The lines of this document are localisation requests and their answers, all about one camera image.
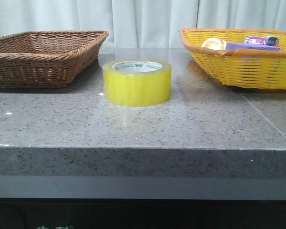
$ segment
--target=packing tape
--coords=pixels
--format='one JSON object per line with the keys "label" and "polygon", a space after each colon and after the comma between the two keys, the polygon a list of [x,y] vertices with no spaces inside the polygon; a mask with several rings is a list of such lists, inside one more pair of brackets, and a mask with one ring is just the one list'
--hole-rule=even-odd
{"label": "packing tape", "polygon": [[150,106],[171,97],[172,67],[162,61],[125,60],[104,64],[106,98],[119,105]]}

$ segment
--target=gray speckled surface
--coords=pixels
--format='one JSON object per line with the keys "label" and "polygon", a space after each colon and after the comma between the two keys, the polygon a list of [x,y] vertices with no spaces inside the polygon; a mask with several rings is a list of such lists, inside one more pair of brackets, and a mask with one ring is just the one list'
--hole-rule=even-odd
{"label": "gray speckled surface", "polygon": [[[172,65],[169,101],[105,99],[101,66],[131,58]],[[183,49],[102,50],[67,88],[0,89],[0,175],[286,178],[286,92],[222,86]]]}

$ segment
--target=curtain fold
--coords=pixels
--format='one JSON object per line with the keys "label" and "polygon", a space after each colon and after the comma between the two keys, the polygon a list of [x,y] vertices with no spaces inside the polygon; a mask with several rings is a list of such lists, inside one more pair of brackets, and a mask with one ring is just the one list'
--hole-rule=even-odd
{"label": "curtain fold", "polygon": [[180,48],[180,28],[286,31],[286,0],[0,0],[0,36],[107,30],[104,47]]}

